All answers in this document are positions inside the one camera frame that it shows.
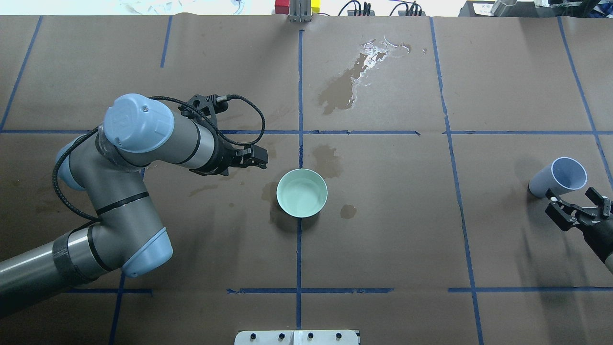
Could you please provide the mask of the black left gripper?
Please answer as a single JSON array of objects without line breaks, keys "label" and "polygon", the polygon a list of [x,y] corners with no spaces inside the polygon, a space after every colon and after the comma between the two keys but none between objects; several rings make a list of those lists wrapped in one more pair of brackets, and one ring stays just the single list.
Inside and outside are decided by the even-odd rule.
[{"label": "black left gripper", "polygon": [[215,138],[215,147],[211,158],[201,167],[191,170],[198,175],[225,175],[229,168],[256,167],[267,169],[268,151],[259,146],[244,146],[237,150],[223,139]]}]

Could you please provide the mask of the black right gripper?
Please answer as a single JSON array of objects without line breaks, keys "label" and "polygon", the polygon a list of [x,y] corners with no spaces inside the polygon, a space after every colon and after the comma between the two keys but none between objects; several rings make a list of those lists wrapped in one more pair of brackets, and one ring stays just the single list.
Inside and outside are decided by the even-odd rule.
[{"label": "black right gripper", "polygon": [[595,205],[598,216],[591,217],[580,213],[578,205],[563,201],[551,188],[545,193],[549,204],[545,213],[561,231],[573,227],[580,229],[585,242],[589,245],[603,264],[612,263],[613,253],[613,220],[612,201],[600,194],[594,187],[589,187],[585,196]]}]

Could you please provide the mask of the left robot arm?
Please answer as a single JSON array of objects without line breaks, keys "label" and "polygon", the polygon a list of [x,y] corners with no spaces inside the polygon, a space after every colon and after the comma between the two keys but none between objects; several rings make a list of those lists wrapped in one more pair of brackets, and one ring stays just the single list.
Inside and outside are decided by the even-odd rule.
[{"label": "left robot arm", "polygon": [[253,105],[238,94],[195,95],[189,101],[125,94],[98,127],[64,146],[53,166],[53,190],[87,222],[1,263],[1,316],[116,269],[138,277],[167,262],[173,248],[141,171],[155,161],[197,175],[264,170],[268,153],[257,140],[237,142],[217,127],[217,114],[232,100]]}]

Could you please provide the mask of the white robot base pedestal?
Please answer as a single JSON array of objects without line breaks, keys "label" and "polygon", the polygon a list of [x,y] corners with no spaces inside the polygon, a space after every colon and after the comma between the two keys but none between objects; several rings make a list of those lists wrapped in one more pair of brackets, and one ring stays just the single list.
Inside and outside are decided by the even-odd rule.
[{"label": "white robot base pedestal", "polygon": [[360,345],[359,331],[332,330],[252,330],[240,331],[235,345]]}]

